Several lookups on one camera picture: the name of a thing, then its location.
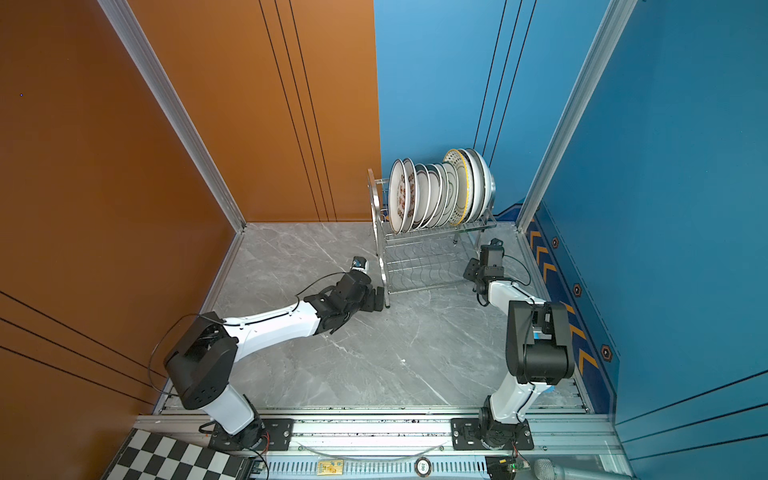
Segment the chrome wire dish rack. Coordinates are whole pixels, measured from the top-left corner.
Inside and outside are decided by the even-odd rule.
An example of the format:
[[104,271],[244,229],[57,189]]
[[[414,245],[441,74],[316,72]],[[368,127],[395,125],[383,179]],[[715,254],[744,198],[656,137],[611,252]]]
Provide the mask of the chrome wire dish rack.
[[484,214],[468,224],[396,234],[387,218],[388,181],[371,169],[366,180],[384,306],[390,307],[396,294],[462,283],[469,260],[479,255],[482,233],[497,221]]

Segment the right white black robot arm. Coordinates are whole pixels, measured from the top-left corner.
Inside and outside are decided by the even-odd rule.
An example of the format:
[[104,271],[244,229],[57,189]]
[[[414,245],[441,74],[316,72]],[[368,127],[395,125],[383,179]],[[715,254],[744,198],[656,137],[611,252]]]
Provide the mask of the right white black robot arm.
[[464,278],[474,284],[478,303],[506,315],[507,374],[479,412],[479,438],[490,449],[531,450],[528,410],[538,397],[575,371],[567,309],[528,293],[505,273],[503,241],[480,247]]

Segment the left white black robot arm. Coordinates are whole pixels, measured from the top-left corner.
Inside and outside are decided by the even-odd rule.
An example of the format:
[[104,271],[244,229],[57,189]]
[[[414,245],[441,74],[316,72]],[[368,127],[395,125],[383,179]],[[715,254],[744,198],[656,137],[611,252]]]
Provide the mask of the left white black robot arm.
[[380,312],[384,296],[384,288],[352,268],[336,284],[277,310],[229,318],[198,314],[163,365],[183,407],[205,412],[222,441],[238,450],[259,448],[267,427],[252,402],[230,384],[234,365],[289,340],[332,334],[359,311]]

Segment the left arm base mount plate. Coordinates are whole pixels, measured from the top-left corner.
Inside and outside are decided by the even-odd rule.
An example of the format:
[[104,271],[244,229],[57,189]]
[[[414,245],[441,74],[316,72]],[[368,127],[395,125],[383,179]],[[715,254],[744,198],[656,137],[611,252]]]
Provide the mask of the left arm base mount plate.
[[222,452],[258,451],[282,452],[290,446],[294,420],[291,418],[256,419],[237,434],[227,433],[217,422],[210,435],[208,447]]

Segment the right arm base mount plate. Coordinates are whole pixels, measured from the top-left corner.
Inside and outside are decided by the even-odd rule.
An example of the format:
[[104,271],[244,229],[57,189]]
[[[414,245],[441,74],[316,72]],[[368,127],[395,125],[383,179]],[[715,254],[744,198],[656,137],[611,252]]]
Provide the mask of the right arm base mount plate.
[[491,421],[481,424],[474,418],[450,420],[452,445],[455,450],[517,450],[535,448],[533,434],[527,420],[518,424]]

